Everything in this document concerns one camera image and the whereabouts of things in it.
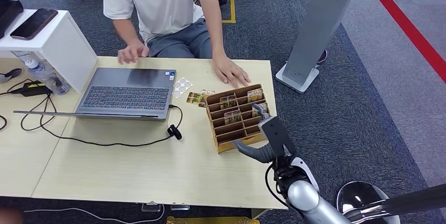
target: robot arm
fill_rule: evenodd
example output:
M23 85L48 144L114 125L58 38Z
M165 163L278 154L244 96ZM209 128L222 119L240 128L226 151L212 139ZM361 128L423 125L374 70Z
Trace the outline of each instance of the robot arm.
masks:
M351 224L334 206L319 195L319 186L296 149L278 117L269 116L254 104L263 121L259 128L269 143L256 149L236 141L237 149L259 162L272 163L274 180L286 205L297 211L307 224Z

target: person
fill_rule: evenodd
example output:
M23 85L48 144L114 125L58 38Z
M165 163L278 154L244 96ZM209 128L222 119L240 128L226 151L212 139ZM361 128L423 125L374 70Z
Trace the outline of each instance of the person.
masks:
M13 207L0 207L0 224L23 224L23 211Z
M120 64L138 57L212 58L215 74L238 88L248 85L247 73L225 53L218 0L104 0L104 15L113 20L127 47L118 51ZM130 21L133 8L139 21L138 38Z

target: white shelf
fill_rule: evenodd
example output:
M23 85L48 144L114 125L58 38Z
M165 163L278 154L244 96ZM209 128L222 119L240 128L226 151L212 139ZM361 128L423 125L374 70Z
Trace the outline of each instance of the white shelf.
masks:
M11 32L36 10L25 9L0 39L0 57L11 57L10 51L35 52L44 58L80 93L98 60L96 53L68 11L58 14L31 40L14 39Z

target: white cable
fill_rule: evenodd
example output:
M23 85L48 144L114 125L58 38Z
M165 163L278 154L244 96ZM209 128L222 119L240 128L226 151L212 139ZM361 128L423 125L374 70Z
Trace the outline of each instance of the white cable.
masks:
M113 219L113 218L101 218L101 217L99 217L97 215L94 215L93 213L91 213L89 211L86 211L86 210L80 209L80 208L74 208L74 207L72 207L72 208L65 208L65 209L36 209L36 210L28 210L28 211L24 211L24 212L61 212L61 211L76 210L76 211L81 211L81 212L87 213L87 214L89 214L89 215L91 215L91 216L93 216L93 217L95 217L95 218L97 218L99 220L117 221L117 222L120 222L122 224L138 224L138 223L154 222L154 221L160 220L164 216L164 212L165 212L164 205L161 205L161 206L163 207L163 211L162 211L160 217L158 217L156 219L153 219L153 220L140 220L140 221L135 221L135 222L125 222L125 221L118 220L118 219Z

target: white stand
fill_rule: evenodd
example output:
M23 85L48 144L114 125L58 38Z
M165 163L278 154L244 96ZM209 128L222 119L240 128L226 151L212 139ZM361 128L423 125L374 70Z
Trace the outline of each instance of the white stand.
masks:
M68 11L59 10L56 17L31 40L10 37L11 32L34 12L36 11L26 9L14 20L6 30L5 36L0 39L0 50L36 53L40 58L47 60L71 87L80 93L96 65L96 53Z
M318 76L319 70L316 68L313 68L311 70L310 74L308 75L307 79L305 80L303 85L298 84L297 82L294 82L293 80L287 78L283 75L283 70L285 70L285 67L287 64L285 64L282 69L280 69L279 72L276 74L276 79L281 82L282 84L290 87L291 89L295 90L296 92L303 94L307 88L310 86L310 84L313 82L313 80Z

